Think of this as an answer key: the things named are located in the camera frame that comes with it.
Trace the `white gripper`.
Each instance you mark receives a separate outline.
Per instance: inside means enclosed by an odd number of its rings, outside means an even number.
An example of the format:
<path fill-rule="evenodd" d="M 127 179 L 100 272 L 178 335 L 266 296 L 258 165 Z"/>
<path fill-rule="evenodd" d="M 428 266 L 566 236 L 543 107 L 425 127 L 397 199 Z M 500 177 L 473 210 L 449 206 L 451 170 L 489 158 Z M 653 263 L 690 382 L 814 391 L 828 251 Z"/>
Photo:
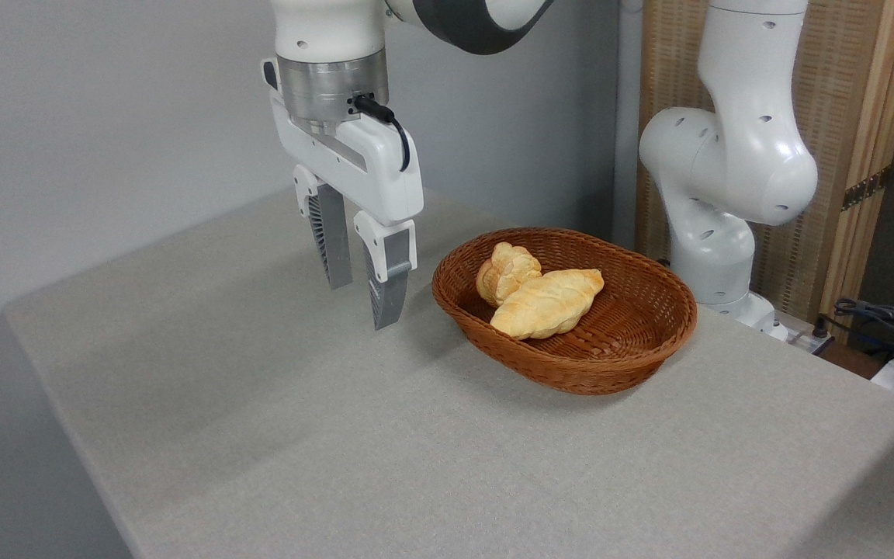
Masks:
<path fill-rule="evenodd" d="M 260 66 L 281 145 L 299 163 L 296 198 L 330 289 L 352 283 L 344 195 L 362 210 L 352 223 L 365 248 L 373 325 L 393 325 L 418 267 L 411 218 L 423 209 L 424 191 L 411 135 L 359 109 L 359 103 L 386 108 L 386 57 L 331 63 L 270 57 Z"/>

